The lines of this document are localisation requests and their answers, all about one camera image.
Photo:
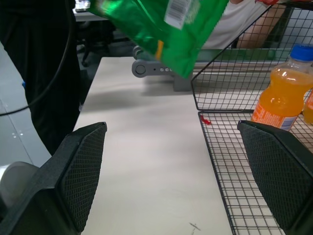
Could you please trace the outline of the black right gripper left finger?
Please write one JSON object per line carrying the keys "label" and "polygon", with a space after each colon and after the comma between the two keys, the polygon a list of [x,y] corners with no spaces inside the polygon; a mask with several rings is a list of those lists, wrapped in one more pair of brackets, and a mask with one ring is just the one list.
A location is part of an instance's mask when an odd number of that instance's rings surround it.
{"label": "black right gripper left finger", "polygon": [[2,166],[1,234],[81,234],[98,187],[106,131],[104,122],[77,129],[41,167]]}

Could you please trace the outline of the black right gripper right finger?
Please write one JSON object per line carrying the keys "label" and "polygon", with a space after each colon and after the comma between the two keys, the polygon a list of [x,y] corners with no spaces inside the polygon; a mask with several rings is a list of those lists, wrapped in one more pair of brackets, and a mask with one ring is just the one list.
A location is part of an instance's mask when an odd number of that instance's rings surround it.
{"label": "black right gripper right finger", "polygon": [[313,233],[313,154],[289,131],[238,122],[252,175],[287,235]]}

